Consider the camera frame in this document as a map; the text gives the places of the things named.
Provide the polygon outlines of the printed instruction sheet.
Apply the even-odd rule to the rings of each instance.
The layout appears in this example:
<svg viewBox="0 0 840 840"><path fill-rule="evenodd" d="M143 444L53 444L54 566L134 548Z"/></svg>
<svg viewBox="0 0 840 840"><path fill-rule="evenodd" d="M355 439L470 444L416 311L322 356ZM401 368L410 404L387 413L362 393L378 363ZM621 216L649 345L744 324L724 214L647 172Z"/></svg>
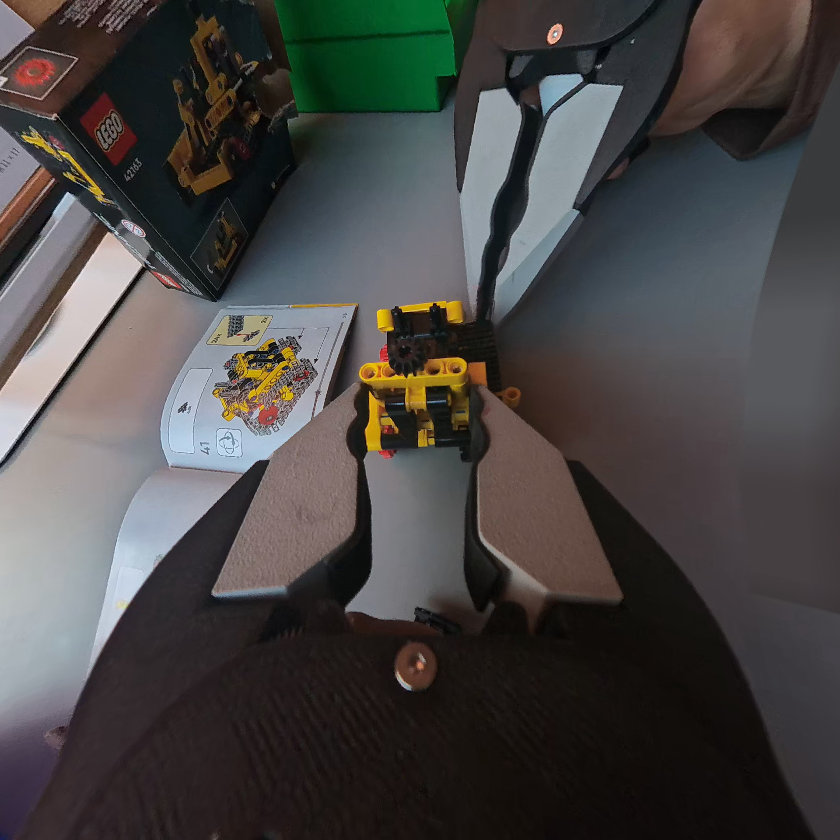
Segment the printed instruction sheet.
<svg viewBox="0 0 840 840"><path fill-rule="evenodd" d="M13 58L34 28L1 2L1 66ZM38 166L14 136L1 129L1 212L34 174Z"/></svg>

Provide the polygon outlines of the green plastic bin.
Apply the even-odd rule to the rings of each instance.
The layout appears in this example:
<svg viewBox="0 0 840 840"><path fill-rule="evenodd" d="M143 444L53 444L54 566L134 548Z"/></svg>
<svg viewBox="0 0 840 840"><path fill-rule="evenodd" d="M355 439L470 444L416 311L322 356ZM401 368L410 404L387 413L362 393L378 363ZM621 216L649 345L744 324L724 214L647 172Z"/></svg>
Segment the green plastic bin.
<svg viewBox="0 0 840 840"><path fill-rule="evenodd" d="M436 112L477 1L276 1L299 112Z"/></svg>

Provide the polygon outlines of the yellow lego bulldozer model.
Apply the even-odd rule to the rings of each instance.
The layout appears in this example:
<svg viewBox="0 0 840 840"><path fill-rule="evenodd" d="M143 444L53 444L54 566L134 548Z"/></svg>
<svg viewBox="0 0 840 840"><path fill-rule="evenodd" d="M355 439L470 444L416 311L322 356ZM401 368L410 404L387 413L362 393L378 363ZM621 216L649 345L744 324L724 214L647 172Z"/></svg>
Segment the yellow lego bulldozer model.
<svg viewBox="0 0 840 840"><path fill-rule="evenodd" d="M368 451L392 458L406 449L456 448L462 461L470 461L470 394L475 385L487 387L487 373L484 362L458 356L453 327L465 322L472 321L461 301L377 311L384 335L380 360L360 368L369 390ZM493 393L518 408L518 388Z"/></svg>

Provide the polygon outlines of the dark lego set box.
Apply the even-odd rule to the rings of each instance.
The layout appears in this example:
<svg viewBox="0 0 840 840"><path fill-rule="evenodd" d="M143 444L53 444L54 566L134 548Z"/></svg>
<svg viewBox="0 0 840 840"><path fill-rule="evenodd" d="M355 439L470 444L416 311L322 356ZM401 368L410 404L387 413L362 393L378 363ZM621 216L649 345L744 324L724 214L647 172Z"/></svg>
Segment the dark lego set box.
<svg viewBox="0 0 840 840"><path fill-rule="evenodd" d="M274 2L64 2L2 59L2 127L169 288L215 301L297 169Z"/></svg>

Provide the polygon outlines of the open lego instruction booklet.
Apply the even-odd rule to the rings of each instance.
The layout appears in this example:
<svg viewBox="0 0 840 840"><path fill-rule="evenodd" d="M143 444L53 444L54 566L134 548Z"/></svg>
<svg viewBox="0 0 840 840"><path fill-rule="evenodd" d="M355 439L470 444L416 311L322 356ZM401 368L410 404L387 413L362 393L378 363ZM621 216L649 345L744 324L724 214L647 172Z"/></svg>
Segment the open lego instruction booklet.
<svg viewBox="0 0 840 840"><path fill-rule="evenodd" d="M156 565L255 462L329 403L356 304L221 310L176 377L161 415L166 467L122 520L91 669Z"/></svg>

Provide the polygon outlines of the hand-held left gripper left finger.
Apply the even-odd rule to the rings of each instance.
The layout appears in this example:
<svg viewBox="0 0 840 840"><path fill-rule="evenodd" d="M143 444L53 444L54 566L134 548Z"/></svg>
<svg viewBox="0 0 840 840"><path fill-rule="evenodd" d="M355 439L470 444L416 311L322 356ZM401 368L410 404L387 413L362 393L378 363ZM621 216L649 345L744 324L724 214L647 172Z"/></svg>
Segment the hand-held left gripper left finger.
<svg viewBox="0 0 840 840"><path fill-rule="evenodd" d="M320 600L347 606L359 594L372 567L368 397L353 385L270 457L216 598L279 596L304 610Z"/></svg>

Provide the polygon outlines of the person's right forearm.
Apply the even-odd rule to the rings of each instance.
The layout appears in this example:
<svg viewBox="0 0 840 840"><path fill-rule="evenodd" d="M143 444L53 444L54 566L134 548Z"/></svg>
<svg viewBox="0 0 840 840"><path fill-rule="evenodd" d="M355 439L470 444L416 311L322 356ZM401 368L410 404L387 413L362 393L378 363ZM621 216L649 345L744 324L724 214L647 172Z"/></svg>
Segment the person's right forearm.
<svg viewBox="0 0 840 840"><path fill-rule="evenodd" d="M813 1L793 91L782 108L730 108L706 121L706 136L737 161L777 148L810 128L839 61L839 2Z"/></svg>

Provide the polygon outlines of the person's right hand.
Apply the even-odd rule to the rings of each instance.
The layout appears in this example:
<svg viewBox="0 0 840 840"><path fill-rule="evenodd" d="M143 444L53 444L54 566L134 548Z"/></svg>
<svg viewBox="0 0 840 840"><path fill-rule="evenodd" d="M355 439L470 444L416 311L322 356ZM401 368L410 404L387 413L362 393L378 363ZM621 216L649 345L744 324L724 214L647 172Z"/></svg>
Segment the person's right hand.
<svg viewBox="0 0 840 840"><path fill-rule="evenodd" d="M703 1L675 89L651 138L699 128L728 109L776 109L795 89L810 1Z"/></svg>

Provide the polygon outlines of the black lego track strip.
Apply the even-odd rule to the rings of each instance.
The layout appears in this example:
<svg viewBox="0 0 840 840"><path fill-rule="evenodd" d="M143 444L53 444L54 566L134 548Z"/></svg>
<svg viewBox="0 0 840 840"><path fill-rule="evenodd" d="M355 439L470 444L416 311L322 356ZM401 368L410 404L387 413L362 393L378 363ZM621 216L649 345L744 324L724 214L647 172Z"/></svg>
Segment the black lego track strip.
<svg viewBox="0 0 840 840"><path fill-rule="evenodd" d="M453 327L457 338L458 356L468 363L484 362L487 387L500 392L501 368L494 325L491 321L465 322Z"/></svg>

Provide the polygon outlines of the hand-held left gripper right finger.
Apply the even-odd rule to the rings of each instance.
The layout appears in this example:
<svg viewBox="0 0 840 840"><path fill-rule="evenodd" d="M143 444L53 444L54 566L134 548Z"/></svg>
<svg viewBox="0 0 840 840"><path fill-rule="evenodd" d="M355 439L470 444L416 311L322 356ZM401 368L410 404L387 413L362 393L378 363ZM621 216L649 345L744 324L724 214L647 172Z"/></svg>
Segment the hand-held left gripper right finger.
<svg viewBox="0 0 840 840"><path fill-rule="evenodd" d="M477 610L615 605L622 590L561 452L485 386L469 400L464 572Z"/></svg>

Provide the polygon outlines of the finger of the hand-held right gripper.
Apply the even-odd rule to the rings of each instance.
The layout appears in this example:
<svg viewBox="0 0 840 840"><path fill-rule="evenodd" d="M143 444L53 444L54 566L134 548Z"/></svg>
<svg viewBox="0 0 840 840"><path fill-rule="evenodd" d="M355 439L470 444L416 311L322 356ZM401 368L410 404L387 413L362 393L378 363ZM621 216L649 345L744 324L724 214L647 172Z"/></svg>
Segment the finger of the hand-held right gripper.
<svg viewBox="0 0 840 840"><path fill-rule="evenodd" d="M574 202L622 92L620 85L539 85L544 121L524 215L497 279L495 323L511 314L579 223Z"/></svg>
<svg viewBox="0 0 840 840"><path fill-rule="evenodd" d="M484 269L499 269L510 241L522 174L515 159L522 110L507 89L479 95L459 208L470 299L478 314Z"/></svg>

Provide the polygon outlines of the white stand base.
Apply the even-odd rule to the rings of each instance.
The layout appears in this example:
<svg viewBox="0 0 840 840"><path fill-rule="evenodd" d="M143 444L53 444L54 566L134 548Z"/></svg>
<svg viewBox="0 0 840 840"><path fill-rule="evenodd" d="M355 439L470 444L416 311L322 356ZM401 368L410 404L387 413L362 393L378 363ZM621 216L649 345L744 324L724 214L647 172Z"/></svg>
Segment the white stand base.
<svg viewBox="0 0 840 840"><path fill-rule="evenodd" d="M2 465L141 271L117 237L64 196L2 277Z"/></svg>

